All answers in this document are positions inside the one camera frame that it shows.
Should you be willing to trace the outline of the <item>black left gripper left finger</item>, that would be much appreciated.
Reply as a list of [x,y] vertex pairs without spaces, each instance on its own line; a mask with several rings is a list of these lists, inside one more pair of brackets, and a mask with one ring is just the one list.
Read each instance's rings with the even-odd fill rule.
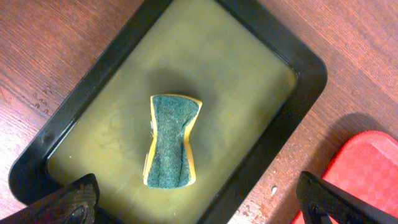
[[87,174],[32,205],[1,220],[1,224],[94,223],[100,188],[94,174]]

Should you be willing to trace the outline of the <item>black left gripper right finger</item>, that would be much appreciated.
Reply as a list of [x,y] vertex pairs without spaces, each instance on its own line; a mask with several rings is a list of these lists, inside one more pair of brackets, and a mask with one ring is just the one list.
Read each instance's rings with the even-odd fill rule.
[[326,224],[333,220],[349,224],[397,224],[396,217],[308,171],[301,172],[296,195],[306,224]]

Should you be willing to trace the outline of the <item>yellow green sponge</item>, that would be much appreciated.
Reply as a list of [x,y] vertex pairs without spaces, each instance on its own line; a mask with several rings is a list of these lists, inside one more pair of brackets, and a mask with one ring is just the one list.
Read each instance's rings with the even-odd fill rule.
[[144,164],[144,184],[179,189],[196,181],[190,135],[202,102],[183,95],[150,98],[152,142]]

